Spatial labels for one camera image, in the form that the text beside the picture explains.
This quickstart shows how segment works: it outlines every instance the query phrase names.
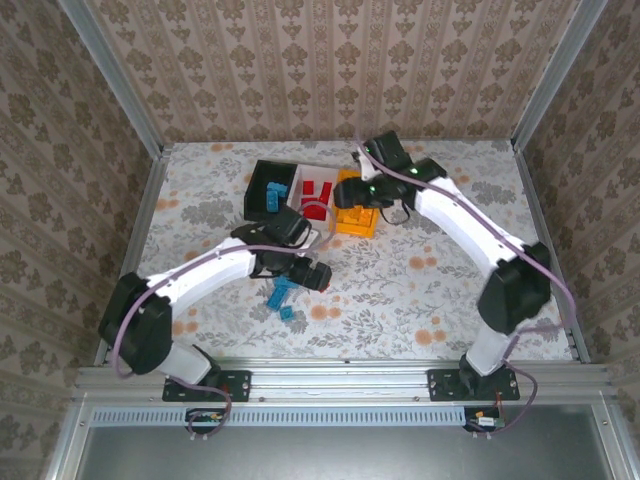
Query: floral tablecloth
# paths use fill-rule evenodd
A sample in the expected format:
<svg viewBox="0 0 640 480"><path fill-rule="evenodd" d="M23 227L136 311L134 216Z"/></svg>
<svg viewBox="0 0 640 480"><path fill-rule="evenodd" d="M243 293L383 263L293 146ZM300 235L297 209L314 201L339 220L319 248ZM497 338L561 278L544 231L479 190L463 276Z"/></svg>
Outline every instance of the floral tablecloth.
<svg viewBox="0 0 640 480"><path fill-rule="evenodd" d="M407 141L431 156L490 218L527 242L536 234L507 141ZM150 275L207 251L242 219L243 195L258 159L353 168L349 142L189 143L174 146L139 273ZM401 210L390 212L400 220ZM174 319L176 338L215 356L458 359L480 326L483 279L470 258L429 220L382 219L375 237L338 235L312 255L333 270L324 292L289 296L295 320L265 306L271 280L243 279ZM555 300L532 323L558 322ZM565 334L530 335L513 358L571 359Z"/></svg>

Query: wall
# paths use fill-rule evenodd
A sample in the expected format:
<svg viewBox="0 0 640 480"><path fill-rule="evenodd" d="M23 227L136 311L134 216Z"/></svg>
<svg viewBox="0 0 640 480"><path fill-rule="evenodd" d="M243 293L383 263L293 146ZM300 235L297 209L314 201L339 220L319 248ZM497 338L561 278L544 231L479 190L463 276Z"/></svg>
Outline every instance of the wall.
<svg viewBox="0 0 640 480"><path fill-rule="evenodd" d="M611 1L525 149L593 360L640 440L640 2Z"/></svg>
<svg viewBox="0 0 640 480"><path fill-rule="evenodd" d="M0 3L0 478L37 478L149 170L55 2Z"/></svg>
<svg viewBox="0 0 640 480"><path fill-rule="evenodd" d="M165 142L507 138L577 0L90 0Z"/></svg>

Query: blue block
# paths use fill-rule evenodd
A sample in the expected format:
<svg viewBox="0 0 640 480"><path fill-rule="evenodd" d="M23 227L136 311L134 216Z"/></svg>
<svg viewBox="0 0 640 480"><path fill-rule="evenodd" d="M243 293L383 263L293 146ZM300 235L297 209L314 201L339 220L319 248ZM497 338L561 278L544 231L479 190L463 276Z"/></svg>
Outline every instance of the blue block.
<svg viewBox="0 0 640 480"><path fill-rule="evenodd" d="M280 204L278 203L278 192L274 190L267 190L267 212L277 213L280 210Z"/></svg>
<svg viewBox="0 0 640 480"><path fill-rule="evenodd" d="M276 277L276 279L273 281L273 284L276 287L284 288L298 288L300 286L297 283L293 283L291 280L284 276Z"/></svg>
<svg viewBox="0 0 640 480"><path fill-rule="evenodd" d="M281 183L276 183L276 182L269 182L267 184L267 190L273 190L274 192L278 192L278 196L285 198L287 196L287 190L289 190L287 188L286 185L283 185Z"/></svg>
<svg viewBox="0 0 640 480"><path fill-rule="evenodd" d="M293 314L293 308L291 307L282 307L280 309L280 320L283 322L290 322L293 320L295 315Z"/></svg>
<svg viewBox="0 0 640 480"><path fill-rule="evenodd" d="M273 311L280 310L284 299L287 296L287 289L284 287L276 287L276 289L271 294L271 298L267 302L267 308L270 308Z"/></svg>

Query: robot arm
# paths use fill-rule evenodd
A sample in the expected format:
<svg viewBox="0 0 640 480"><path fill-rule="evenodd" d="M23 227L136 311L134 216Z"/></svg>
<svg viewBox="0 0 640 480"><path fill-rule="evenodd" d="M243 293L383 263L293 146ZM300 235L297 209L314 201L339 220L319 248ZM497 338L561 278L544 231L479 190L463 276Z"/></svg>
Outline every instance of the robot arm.
<svg viewBox="0 0 640 480"><path fill-rule="evenodd" d="M113 346L122 320L137 298L148 289L169 279L135 313L119 355L134 373L158 370L190 384L200 383L217 365L205 352L171 339L172 318L223 285L244 277L260 278L266 270L286 275L289 280L312 290L324 290L331 269L303 254L239 249L217 256L215 252L247 245L307 248L318 232L299 213L283 207L268 222L239 227L209 252L180 267L142 279L135 273L123 276L111 296L99 332ZM183 275L180 271L187 269Z"/></svg>
<svg viewBox="0 0 640 480"><path fill-rule="evenodd" d="M354 159L360 164L361 177L346 179L334 190L338 208L356 205L386 208L400 199L407 207L442 228L476 263L485 278L485 287L477 304L484 323L460 365L461 377L473 391L473 384L478 383L481 377L500 369L517 325L535 316L549 301L551 292L545 276L506 248L460 204L468 206L513 246L546 267L550 263L548 249L541 243L531 247L525 245L495 225L458 190L447 172L432 159L413 163L395 132L369 140L365 148L387 168L446 190L456 198L454 202L436 191L385 175L362 151L354 153Z"/></svg>

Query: orange block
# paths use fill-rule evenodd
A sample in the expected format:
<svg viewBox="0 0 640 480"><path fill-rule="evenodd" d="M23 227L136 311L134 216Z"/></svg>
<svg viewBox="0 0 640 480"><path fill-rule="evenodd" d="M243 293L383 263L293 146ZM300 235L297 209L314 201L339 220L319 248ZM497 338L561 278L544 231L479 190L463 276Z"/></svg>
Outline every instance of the orange block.
<svg viewBox="0 0 640 480"><path fill-rule="evenodd" d="M354 170L340 170L338 182L345 178L359 177L360 172ZM333 206L338 224L336 233L346 233L358 237L372 238L380 213L374 208L354 207L349 209Z"/></svg>

